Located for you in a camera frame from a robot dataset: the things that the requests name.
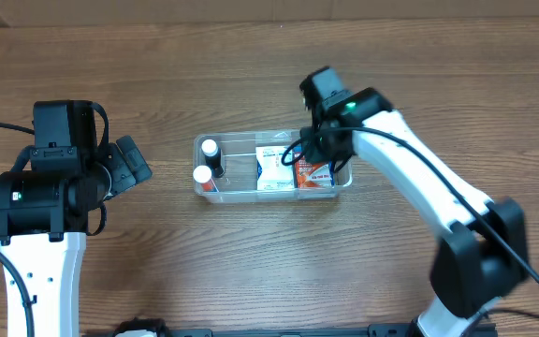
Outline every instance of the wood grain surface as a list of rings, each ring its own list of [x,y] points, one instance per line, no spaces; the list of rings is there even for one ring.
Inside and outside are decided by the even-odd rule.
[[[539,16],[539,0],[0,0],[11,27]]]
[[[30,126],[38,100],[97,101],[110,138],[132,135],[154,172],[109,202],[107,230],[88,240],[81,330],[135,315],[173,328],[358,327],[427,307],[435,241],[358,160],[353,186],[327,201],[211,205],[193,192],[196,135],[308,125],[298,85],[323,65],[355,91],[380,89],[469,183],[515,198],[539,271],[539,19],[0,29],[1,122]],[[32,141],[0,129],[0,173]],[[539,288],[503,304],[539,312]],[[494,320],[502,336],[539,335],[539,322]],[[0,336],[6,324],[0,266]]]

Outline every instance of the bottle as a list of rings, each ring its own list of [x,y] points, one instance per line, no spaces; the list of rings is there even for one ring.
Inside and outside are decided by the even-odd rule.
[[[205,164],[210,167],[214,178],[220,178],[224,175],[222,166],[222,149],[217,146],[213,139],[207,139],[201,144],[201,150],[205,154]]]
[[[204,192],[217,192],[217,186],[211,178],[211,169],[200,165],[193,171],[193,179],[201,185]]]

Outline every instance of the white bottle cap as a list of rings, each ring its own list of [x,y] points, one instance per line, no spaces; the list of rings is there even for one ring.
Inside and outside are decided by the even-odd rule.
[[[217,144],[213,139],[207,139],[201,144],[201,150],[206,156],[214,156],[217,154]]]
[[[206,183],[211,180],[211,168],[200,165],[193,171],[193,179],[197,183]]]

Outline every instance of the cable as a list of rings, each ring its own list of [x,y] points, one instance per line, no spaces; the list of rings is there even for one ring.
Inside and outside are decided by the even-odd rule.
[[[296,146],[301,144],[303,141],[305,141],[305,140],[313,140],[313,139],[315,139],[317,137],[323,137],[323,136],[325,136],[327,134],[330,134],[330,133],[348,132],[348,131],[351,131],[351,132],[352,131],[367,132],[367,133],[370,133],[370,134],[374,134],[374,135],[384,137],[386,139],[390,139],[390,140],[394,141],[395,143],[399,144],[400,146],[404,147],[408,151],[410,151],[417,158],[419,158],[436,175],[436,177],[438,177],[438,179],[444,184],[444,186],[446,186],[446,188],[448,188],[450,193],[453,196],[455,196],[455,198],[459,201],[459,203],[461,205],[463,205],[463,207],[465,207],[465,209],[473,216],[473,218],[479,223],[479,225],[481,227],[483,227],[488,232],[488,234],[491,235],[492,238],[494,238],[494,241],[496,243],[498,243],[503,248],[503,250],[507,254],[509,254],[509,256],[512,257],[533,278],[533,280],[539,285],[539,274],[523,258],[521,258],[521,256],[519,256],[519,254],[517,254],[517,252],[515,250],[513,250],[513,248],[511,248],[511,246],[509,246],[508,243],[503,238],[501,238],[501,236],[496,232],[496,230],[494,230],[494,228],[492,228],[486,222],[484,217],[479,212],[477,212],[469,204],[469,202],[467,202],[467,200],[465,200],[463,195],[459,191],[457,191],[457,189],[452,185],[452,183],[450,183],[446,179],[446,177],[442,174],[442,172],[440,172],[440,170],[438,170],[428,160],[428,158],[426,158],[421,152],[419,152],[413,146],[409,145],[409,143],[407,143],[403,139],[392,136],[387,132],[377,130],[377,129],[368,128],[368,127],[361,127],[360,126],[360,127],[334,127],[334,128],[328,128],[328,129],[316,131],[314,134],[312,134],[312,135],[310,135],[308,137],[301,137],[300,139],[297,139],[295,142],[290,144],[290,146],[288,146],[286,148],[286,150],[284,151],[284,154],[282,156],[282,164],[285,165],[285,166],[293,165],[294,163],[296,163],[297,161],[299,161],[301,159],[302,156],[300,155],[299,157],[294,158],[290,162],[285,162],[284,161],[284,159],[286,158],[286,155],[289,152],[291,152]],[[526,312],[522,312],[522,311],[518,311],[518,310],[514,310],[514,309],[492,309],[489,312],[492,313],[492,314],[508,313],[508,314],[515,314],[515,315],[526,315],[526,316],[529,316],[529,317],[539,319],[538,314],[526,313]],[[476,323],[478,323],[479,320],[481,320],[486,315],[488,315],[488,312],[482,313],[477,318]]]
[[[340,172],[340,170],[341,170],[342,168],[344,168],[344,166],[346,165],[346,163],[348,163],[348,161],[351,160],[352,157],[353,157],[353,155],[352,155],[352,154],[349,154],[349,155],[346,157],[346,159],[344,159],[344,160],[341,162],[341,164],[340,164],[338,167],[336,167],[336,168],[334,169],[334,173]]]
[[[10,172],[22,172],[22,170],[26,167],[26,164],[28,164],[28,161],[30,160],[30,153],[35,149],[33,145],[28,145],[20,151],[18,154],[18,157],[16,158],[16,162],[14,163],[14,166],[11,167]]]
[[[30,296],[28,295],[28,290],[26,289],[26,285],[24,284],[24,281],[22,277],[20,276],[20,273],[14,265],[0,252],[0,262],[4,265],[4,267],[9,271],[11,274],[11,277],[14,279],[14,282],[16,285],[18,285],[18,289],[20,290],[20,296],[22,297],[22,306],[24,307],[24,313],[26,314],[26,331],[28,337],[35,337],[35,320],[33,319],[33,308],[32,304],[33,301],[30,299]]]
[[[105,224],[108,221],[108,210],[105,208],[105,204],[101,202],[101,205],[99,205],[99,210],[101,210],[101,220],[99,220],[99,227],[91,233],[88,228],[86,231],[86,235],[88,236],[95,236],[103,231],[105,229]]]
[[[29,135],[34,135],[35,134],[34,130],[31,130],[28,127],[24,127],[24,126],[17,126],[17,125],[11,125],[11,124],[7,124],[7,123],[0,123],[0,127],[10,129],[10,130],[16,130],[16,131],[25,132],[25,133],[27,133]]]
[[[96,102],[89,102],[89,105],[95,110],[99,116],[103,119],[103,136],[101,136],[101,142],[99,142],[99,150],[105,152],[105,147],[109,144],[109,120],[108,115],[105,113],[105,109]]]

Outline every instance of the clear plastic container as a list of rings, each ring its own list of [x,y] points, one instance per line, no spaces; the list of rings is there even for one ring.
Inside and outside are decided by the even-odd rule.
[[[193,169],[199,165],[205,165],[201,144],[205,139],[213,139],[222,149],[226,173],[221,178],[213,179],[218,192],[205,192],[200,184],[193,181],[195,192],[213,203],[335,198],[353,182],[353,169],[350,162],[336,173],[334,185],[330,187],[257,190],[255,149],[259,146],[287,146],[298,138],[298,130],[250,131],[197,136],[193,151]]]

